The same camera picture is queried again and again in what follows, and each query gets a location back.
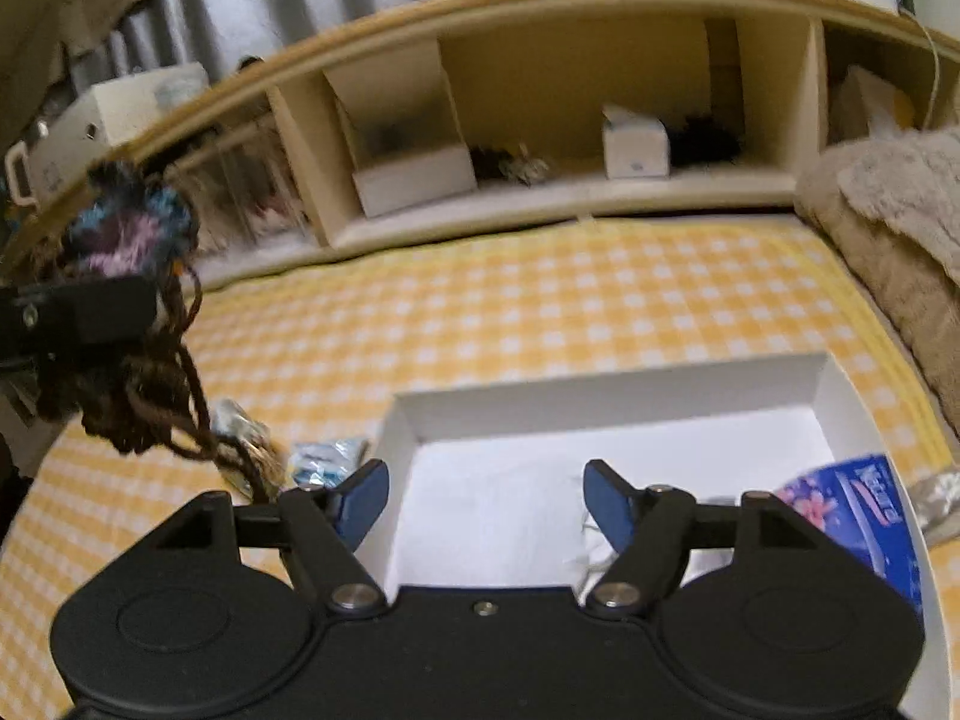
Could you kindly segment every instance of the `wooden headboard shelf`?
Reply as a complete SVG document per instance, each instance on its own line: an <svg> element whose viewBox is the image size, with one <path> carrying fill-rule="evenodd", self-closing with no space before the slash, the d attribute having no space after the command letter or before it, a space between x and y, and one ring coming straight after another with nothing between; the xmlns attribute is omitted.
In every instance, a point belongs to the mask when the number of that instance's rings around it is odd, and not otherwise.
<svg viewBox="0 0 960 720"><path fill-rule="evenodd" d="M525 143L556 166L556 179L364 216L325 71L426 39L439 42L466 142ZM934 119L944 124L954 116L960 43L939 33L934 40L944 66ZM933 68L923 31L851 1L424 0L326 30L249 67L113 156L143 162L213 124L223 129L265 95L319 244L239 275L262 274L581 215L789 206L798 175L827 146L830 84L853 63L904 89L923 119ZM608 181L604 103L675 125L712 113L742 136L745 153L734 165L669 179ZM0 275L10 277L91 199L82 181L61 193L8 244Z"/></svg>

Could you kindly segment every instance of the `white box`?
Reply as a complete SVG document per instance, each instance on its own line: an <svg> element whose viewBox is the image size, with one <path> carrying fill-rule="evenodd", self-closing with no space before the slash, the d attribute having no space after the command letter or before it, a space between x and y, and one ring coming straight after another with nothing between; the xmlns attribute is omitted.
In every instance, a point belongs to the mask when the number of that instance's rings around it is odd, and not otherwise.
<svg viewBox="0 0 960 720"><path fill-rule="evenodd" d="M372 218L477 188L436 40L326 71Z"/></svg>
<svg viewBox="0 0 960 720"><path fill-rule="evenodd" d="M470 150L462 143L357 170L353 183L368 217L477 188Z"/></svg>
<svg viewBox="0 0 960 720"><path fill-rule="evenodd" d="M670 175L670 140L659 119L604 106L603 155L608 178Z"/></svg>
<svg viewBox="0 0 960 720"><path fill-rule="evenodd" d="M774 490L810 469L885 453L846 375L824 354L682 365L400 394L374 456L390 500L357 557L391 598L401 584L558 586L584 572L583 469L606 460L636 487L698 499ZM926 645L902 707L952 709L949 650L928 552Z"/></svg>
<svg viewBox="0 0 960 720"><path fill-rule="evenodd" d="M32 202L44 204L114 146L133 140L162 119L172 103L185 103L209 86L208 75L198 62L91 86L24 160L30 186L22 187L21 194L29 192ZM26 153L22 143L11 152L15 149L18 153L8 160L10 165ZM20 187L23 182L15 182L15 178L8 175L8 182Z"/></svg>

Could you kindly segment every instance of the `blue tissue box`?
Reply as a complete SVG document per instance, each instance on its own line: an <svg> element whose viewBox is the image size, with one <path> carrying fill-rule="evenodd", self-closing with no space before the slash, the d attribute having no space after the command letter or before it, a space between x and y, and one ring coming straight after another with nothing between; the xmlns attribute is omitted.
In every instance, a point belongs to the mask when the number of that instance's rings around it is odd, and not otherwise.
<svg viewBox="0 0 960 720"><path fill-rule="evenodd" d="M884 455L811 471L776 493L894 586L923 615L920 565Z"/></svg>

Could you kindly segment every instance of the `plastic wrapper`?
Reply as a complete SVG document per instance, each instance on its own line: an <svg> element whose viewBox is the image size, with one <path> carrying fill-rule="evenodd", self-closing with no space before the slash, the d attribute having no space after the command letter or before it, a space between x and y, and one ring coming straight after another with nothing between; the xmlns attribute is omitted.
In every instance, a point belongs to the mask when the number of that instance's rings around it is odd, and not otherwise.
<svg viewBox="0 0 960 720"><path fill-rule="evenodd" d="M360 466L366 439L298 443L290 454L290 475L303 490L335 488Z"/></svg>
<svg viewBox="0 0 960 720"><path fill-rule="evenodd" d="M810 471L776 495L922 613L920 564L885 456L869 455Z"/></svg>
<svg viewBox="0 0 960 720"><path fill-rule="evenodd" d="M277 499L287 482L286 461L280 447L270 438L270 430L262 422L251 419L236 401L223 399L213 404L210 428L218 436L234 437L243 443L260 474L267 498ZM220 468L220 474L247 498L253 498L250 483L243 474Z"/></svg>
<svg viewBox="0 0 960 720"><path fill-rule="evenodd" d="M960 536L960 469L934 474L907 493L927 546Z"/></svg>
<svg viewBox="0 0 960 720"><path fill-rule="evenodd" d="M508 181L528 187L538 186L550 177L549 163L539 157L531 157L526 149L520 156L500 163L500 170Z"/></svg>

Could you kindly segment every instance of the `tissue box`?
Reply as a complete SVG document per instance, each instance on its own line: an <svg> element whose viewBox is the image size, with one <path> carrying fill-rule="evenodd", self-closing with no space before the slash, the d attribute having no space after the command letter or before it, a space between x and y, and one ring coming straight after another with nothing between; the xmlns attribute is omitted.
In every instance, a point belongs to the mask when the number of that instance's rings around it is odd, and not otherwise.
<svg viewBox="0 0 960 720"><path fill-rule="evenodd" d="M808 471L776 494L889 581L923 616L922 570L907 525L910 514L885 455Z"/></svg>
<svg viewBox="0 0 960 720"><path fill-rule="evenodd" d="M604 108L603 152L608 178L670 175L670 141L658 119L616 105Z"/></svg>
<svg viewBox="0 0 960 720"><path fill-rule="evenodd" d="M463 143L357 170L353 183L368 218L477 188L470 151Z"/></svg>

